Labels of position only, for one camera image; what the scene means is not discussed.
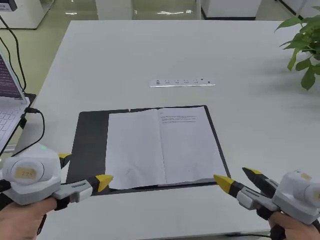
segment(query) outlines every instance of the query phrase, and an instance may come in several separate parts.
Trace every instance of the document page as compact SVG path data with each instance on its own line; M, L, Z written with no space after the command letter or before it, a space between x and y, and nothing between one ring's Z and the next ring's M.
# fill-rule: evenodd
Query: document page
M167 184L226 176L204 107L158 110Z
M158 110L110 114L105 174L112 189L165 184Z

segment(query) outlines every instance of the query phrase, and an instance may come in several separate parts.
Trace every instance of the hand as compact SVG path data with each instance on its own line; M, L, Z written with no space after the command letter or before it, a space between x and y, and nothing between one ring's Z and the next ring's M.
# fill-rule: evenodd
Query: hand
M320 240L320 233L313 225L306 225L281 212L275 212L269 219L270 227L280 225L285 229L287 240Z
M56 207L52 197L26 206L9 204L0 211L0 239L35 240L43 216Z

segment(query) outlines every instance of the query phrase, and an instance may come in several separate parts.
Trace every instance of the yellow tip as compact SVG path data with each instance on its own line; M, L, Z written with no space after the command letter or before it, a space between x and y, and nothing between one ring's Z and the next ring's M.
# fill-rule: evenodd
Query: yellow tip
M71 153L59 153L59 158L64 159L69 155L71 155Z
M111 175L97 175L95 176L96 179L99 180L99 187L98 187L98 192L100 193L102 190L104 190L108 185L109 183L112 181L112 179L114 179L113 176Z
M249 167L244 167L244 169L249 169L250 171L252 171L255 174L262 174L260 171L252 169L252 168L249 168Z
M227 194L229 194L231 184L235 181L227 176L221 176L221 175L213 175L214 180L216 183L220 186L220 188L225 191Z

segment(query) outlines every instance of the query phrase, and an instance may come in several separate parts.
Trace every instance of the power outlet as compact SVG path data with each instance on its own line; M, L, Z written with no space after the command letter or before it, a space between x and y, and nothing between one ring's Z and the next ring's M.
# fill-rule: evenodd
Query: power outlet
M149 83L151 88L167 88L167 87L205 87L215 86L211 79L207 78L182 78L182 79L156 79Z

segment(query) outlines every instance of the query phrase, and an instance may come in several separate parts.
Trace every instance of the cable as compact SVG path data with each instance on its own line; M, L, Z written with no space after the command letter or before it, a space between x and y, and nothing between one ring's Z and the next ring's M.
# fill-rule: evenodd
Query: cable
M251 234L251 233L248 233L248 234L226 234L225 235L226 237L259 237L259 238L268 238L270 239L271 236L268 236L268 235L262 235L262 234Z
M16 152L15 154L12 155L12 157L14 157L14 156L22 153L24 150L26 150L26 149L32 147L33 145L37 144L38 142L40 142L40 140L41 140L41 139L44 137L44 135L45 135L46 124L45 124L45 116L43 115L43 113L42 113L41 111L39 111L38 109L35 109L35 108L32 108L32 107L27 107L27 108L25 109L25 112L26 112L26 113L30 113L30 114L41 114L42 124L43 124L42 134L41 134L41 137L40 137L37 141L31 143L30 145L28 145L28 146L26 146L25 148L21 149L20 151Z
M2 37L1 37L1 36L0 36L0 41L2 42L2 44L3 44L4 48L6 49L6 51L8 52L8 57L9 57L10 67L11 67L11 69L12 69L12 71L13 71L14 75L15 75L15 76L16 76L16 78L18 79L18 82L19 82L19 86L20 86L20 88L23 90L22 85L21 85L21 82L20 82L20 79L19 79L19 77L18 77L18 75L17 75L17 73L16 73L16 71L15 71L14 67L12 66L10 50L9 50L8 46L6 45L5 41L2 39Z
M27 88L27 82L26 82L26 76L25 76L25 73L24 73L24 70L23 70L22 64L21 64L20 48L19 48L18 38L17 38L17 36L15 35L15 33L12 31L12 29L8 26L8 24L5 22L5 20L2 18L1 15L0 15L0 20L1 20L1 22L5 25L6 29L7 29L7 30L12 34L12 36L14 37L15 45L16 45L16 55L17 55L17 58L18 58L18 63L19 63L21 75L22 75L22 78L23 78L23 84L24 84L23 91L25 91L26 88Z

